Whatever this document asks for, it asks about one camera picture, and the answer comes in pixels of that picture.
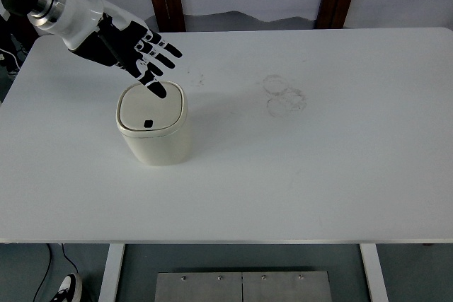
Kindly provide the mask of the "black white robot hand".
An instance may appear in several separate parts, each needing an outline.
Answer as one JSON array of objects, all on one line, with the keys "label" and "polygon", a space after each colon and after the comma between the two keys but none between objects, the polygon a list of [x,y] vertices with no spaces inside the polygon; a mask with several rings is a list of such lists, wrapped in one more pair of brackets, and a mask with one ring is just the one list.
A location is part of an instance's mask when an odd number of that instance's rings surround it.
[{"label": "black white robot hand", "polygon": [[174,69],[167,56],[183,56],[174,45],[131,13],[103,0],[76,0],[74,34],[64,38],[69,51],[105,66],[118,66],[158,98],[167,92],[158,77]]}]

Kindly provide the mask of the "white silver robot forearm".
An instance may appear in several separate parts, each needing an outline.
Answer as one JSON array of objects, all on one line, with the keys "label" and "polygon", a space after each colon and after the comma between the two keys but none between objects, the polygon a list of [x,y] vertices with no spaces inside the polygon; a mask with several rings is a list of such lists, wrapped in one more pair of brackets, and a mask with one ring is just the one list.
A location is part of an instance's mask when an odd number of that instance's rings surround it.
[{"label": "white silver robot forearm", "polygon": [[32,25],[60,36],[75,50],[93,32],[103,13],[99,0],[1,0],[11,14],[24,16]]}]

